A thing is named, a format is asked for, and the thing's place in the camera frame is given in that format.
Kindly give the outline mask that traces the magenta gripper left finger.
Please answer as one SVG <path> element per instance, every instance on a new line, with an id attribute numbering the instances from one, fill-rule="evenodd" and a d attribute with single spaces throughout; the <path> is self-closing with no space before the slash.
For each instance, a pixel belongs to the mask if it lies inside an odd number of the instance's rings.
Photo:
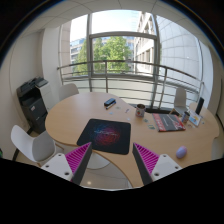
<path id="1" fill-rule="evenodd" d="M 66 155 L 62 153 L 56 154 L 42 166 L 42 169 L 79 185 L 83 179 L 91 154 L 92 143 L 89 142 Z"/>

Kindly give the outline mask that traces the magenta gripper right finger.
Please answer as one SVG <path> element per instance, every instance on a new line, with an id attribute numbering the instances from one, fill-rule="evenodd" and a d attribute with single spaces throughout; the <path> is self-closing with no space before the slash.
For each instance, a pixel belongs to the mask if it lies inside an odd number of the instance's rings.
<path id="1" fill-rule="evenodd" d="M 167 154 L 158 155 L 137 143 L 133 144 L 132 153 L 143 185 L 148 185 L 181 170 L 181 167 Z"/>

